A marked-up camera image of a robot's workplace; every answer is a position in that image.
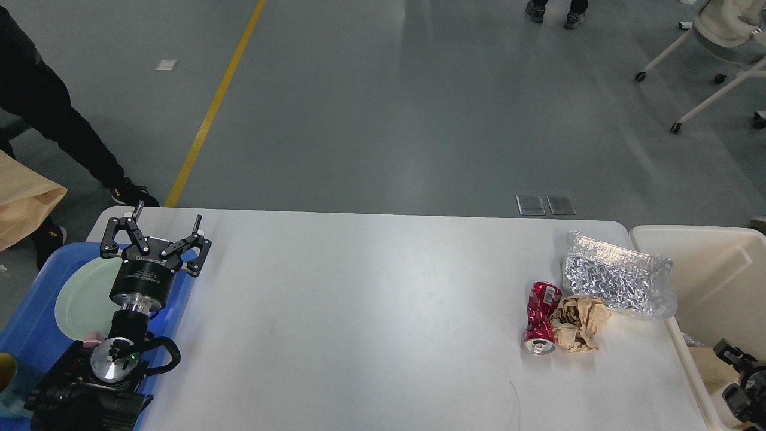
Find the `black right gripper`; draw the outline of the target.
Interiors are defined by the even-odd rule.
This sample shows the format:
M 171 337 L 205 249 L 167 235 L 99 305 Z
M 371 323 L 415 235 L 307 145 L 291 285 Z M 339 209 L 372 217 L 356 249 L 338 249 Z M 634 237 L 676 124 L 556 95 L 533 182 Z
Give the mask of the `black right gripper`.
M 752 429 L 765 428 L 765 365 L 752 355 L 721 339 L 712 348 L 716 357 L 740 374 L 738 384 L 730 384 L 722 399 L 733 417 L 752 423 Z

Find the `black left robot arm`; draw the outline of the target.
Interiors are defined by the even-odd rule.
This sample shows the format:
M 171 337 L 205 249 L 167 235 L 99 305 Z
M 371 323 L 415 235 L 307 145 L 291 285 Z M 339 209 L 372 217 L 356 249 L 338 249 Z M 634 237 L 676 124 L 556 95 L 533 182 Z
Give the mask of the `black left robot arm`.
M 131 430 L 153 401 L 139 386 L 172 371 L 181 353 L 172 338 L 154 335 L 150 321 L 167 306 L 175 276 L 197 277 L 212 246 L 195 219 L 176 242 L 143 235 L 144 205 L 111 218 L 99 244 L 101 259 L 120 259 L 109 299 L 118 306 L 103 341 L 74 341 L 31 390 L 25 409 L 33 430 Z

